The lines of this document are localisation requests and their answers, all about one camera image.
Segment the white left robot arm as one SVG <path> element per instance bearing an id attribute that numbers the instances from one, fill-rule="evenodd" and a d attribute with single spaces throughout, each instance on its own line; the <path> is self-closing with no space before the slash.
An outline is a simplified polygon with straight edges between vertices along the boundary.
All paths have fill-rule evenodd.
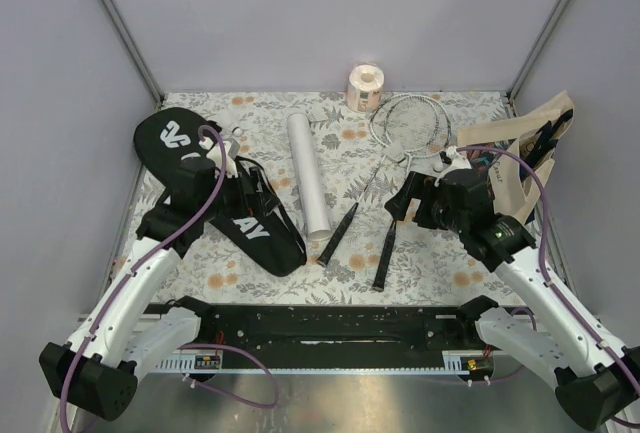
<path id="1" fill-rule="evenodd" d="M 170 201 L 145 214 L 125 264 L 99 303 L 64 344 L 48 343 L 39 355 L 60 401 L 63 427 L 68 405 L 102 420 L 117 419 L 158 364 L 186 345 L 210 348 L 216 339 L 212 307 L 191 297 L 180 299 L 144 332 L 133 332 L 205 222 L 221 212 L 244 218 L 250 211 L 245 195 L 251 182 L 229 157 L 185 159 L 170 179 Z"/>

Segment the white shuttlecock tube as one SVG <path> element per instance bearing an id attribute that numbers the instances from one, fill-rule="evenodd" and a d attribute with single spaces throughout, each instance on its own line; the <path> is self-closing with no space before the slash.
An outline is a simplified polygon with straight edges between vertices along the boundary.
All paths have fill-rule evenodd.
<path id="1" fill-rule="evenodd" d="M 291 114 L 287 133 L 307 237 L 310 241 L 327 240 L 332 232 L 308 116 Z"/>

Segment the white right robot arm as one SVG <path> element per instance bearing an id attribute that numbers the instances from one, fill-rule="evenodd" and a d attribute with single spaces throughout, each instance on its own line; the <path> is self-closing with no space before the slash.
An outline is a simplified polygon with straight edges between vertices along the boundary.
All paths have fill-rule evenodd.
<path id="1" fill-rule="evenodd" d="M 594 431 L 639 398 L 639 350 L 611 333 L 548 265 L 541 245 L 515 218 L 495 212 L 488 188 L 470 167 L 434 178 L 412 172 L 385 208 L 395 219 L 412 200 L 414 222 L 458 235 L 466 252 L 495 273 L 532 311 L 543 330 L 490 305 L 455 324 L 464 347 L 494 346 L 535 373 L 579 427 Z"/>

